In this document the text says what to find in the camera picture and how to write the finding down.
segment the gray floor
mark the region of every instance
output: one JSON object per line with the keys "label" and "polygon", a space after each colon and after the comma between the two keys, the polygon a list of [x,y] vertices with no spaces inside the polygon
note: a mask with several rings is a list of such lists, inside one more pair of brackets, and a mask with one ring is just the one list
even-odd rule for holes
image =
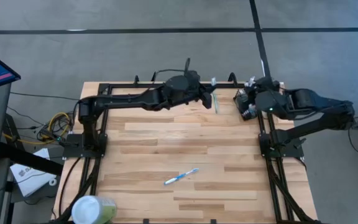
{"label": "gray floor", "polygon": [[[358,27],[358,1],[257,0],[257,7],[262,27]],[[253,26],[248,1],[0,0],[0,29],[225,26]],[[287,88],[351,100],[358,115],[358,33],[264,34],[264,41],[274,78]],[[22,75],[12,90],[23,93],[79,97],[85,81],[149,80],[155,70],[182,68],[187,57],[204,80],[263,75],[253,33],[0,35],[0,59]],[[12,95],[9,106],[46,121],[73,103]],[[33,125],[11,114],[18,126]],[[358,132],[352,137],[358,147]],[[310,135],[304,150],[319,219],[358,223],[358,153],[347,133]],[[46,222],[52,204],[20,204],[14,223]]]}

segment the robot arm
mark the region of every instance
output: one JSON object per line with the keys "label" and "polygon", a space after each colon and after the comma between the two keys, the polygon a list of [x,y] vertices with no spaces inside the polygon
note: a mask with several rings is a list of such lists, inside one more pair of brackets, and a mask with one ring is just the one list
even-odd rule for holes
{"label": "robot arm", "polygon": [[254,105],[257,110],[287,120],[301,120],[317,113],[323,114],[319,119],[295,128],[273,130],[263,142],[269,148],[278,149],[279,153],[274,153],[275,157],[286,155],[283,152],[285,148],[299,148],[303,141],[298,138],[302,136],[324,129],[346,130],[354,122],[352,102],[325,98],[309,89],[283,90],[280,93],[279,82],[268,77],[248,83],[242,92],[246,95],[235,97],[240,112],[248,108],[248,105]]}
{"label": "robot arm", "polygon": [[170,78],[158,88],[150,88],[137,95],[90,96],[78,102],[78,120],[84,127],[83,147],[97,151],[99,137],[96,122],[103,111],[118,108],[143,108],[149,111],[169,110],[171,107],[201,100],[205,108],[211,107],[214,86],[204,86],[196,71]]}

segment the blue toothbrush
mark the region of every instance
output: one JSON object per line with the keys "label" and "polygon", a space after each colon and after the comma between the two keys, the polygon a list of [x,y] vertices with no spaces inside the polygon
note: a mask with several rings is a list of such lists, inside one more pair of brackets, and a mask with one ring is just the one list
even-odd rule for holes
{"label": "blue toothbrush", "polygon": [[184,174],[180,174],[179,176],[177,177],[174,177],[170,180],[167,180],[164,182],[164,185],[168,185],[168,184],[171,184],[172,182],[175,182],[175,181],[178,181],[184,177],[186,177],[187,175],[191,174],[191,173],[194,173],[194,172],[197,172],[198,171],[198,168],[195,168],[195,169],[192,169],[191,171],[187,172],[187,173],[184,173]]}

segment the black floor line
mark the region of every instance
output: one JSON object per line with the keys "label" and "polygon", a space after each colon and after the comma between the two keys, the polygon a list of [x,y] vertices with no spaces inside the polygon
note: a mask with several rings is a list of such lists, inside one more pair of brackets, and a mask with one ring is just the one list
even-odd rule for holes
{"label": "black floor line", "polygon": [[173,33],[239,33],[255,32],[254,28],[200,27],[153,29],[73,29],[73,30],[0,30],[0,34],[173,34]]}
{"label": "black floor line", "polygon": [[247,28],[247,27],[195,27],[195,28],[151,28],[151,29],[72,29],[72,30],[0,30],[0,34],[44,35],[44,34],[181,34],[181,33],[297,33],[297,32],[358,32],[358,27],[338,28]]}
{"label": "black floor line", "polygon": [[262,28],[262,32],[358,32],[358,27],[336,28]]}
{"label": "black floor line", "polygon": [[264,75],[266,77],[270,77],[270,69],[269,69],[269,63],[267,62],[267,54],[264,44],[264,38],[262,36],[260,23],[259,23],[259,17],[258,17],[258,11],[256,9],[255,0],[249,0],[249,4],[251,6],[251,12],[252,12],[252,18],[254,20],[255,25],[255,33],[256,33],[256,39],[258,41],[258,49],[259,49],[259,55],[260,59],[263,62],[262,67],[264,70]]}

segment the wooden table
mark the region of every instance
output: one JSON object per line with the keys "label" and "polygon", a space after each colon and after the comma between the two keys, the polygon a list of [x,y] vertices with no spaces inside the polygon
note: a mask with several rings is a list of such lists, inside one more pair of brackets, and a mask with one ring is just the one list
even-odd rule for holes
{"label": "wooden table", "polygon": [[[81,97],[97,94],[99,83],[86,82]],[[142,88],[114,89],[113,94],[140,93]],[[114,223],[275,223],[269,180],[260,155],[256,119],[244,122],[232,100],[236,89],[215,90],[219,114],[201,102],[159,112],[140,108],[110,110],[108,147],[102,159],[96,195],[117,204]],[[277,129],[293,122],[275,118]],[[82,126],[76,122],[75,132]],[[75,159],[65,162],[66,179]],[[305,168],[284,159],[288,188],[300,207],[316,217]],[[63,196],[67,207],[78,192],[83,159],[70,175]],[[200,171],[170,185],[179,174]],[[54,210],[57,214],[58,199]],[[282,196],[280,205],[286,217]]]}

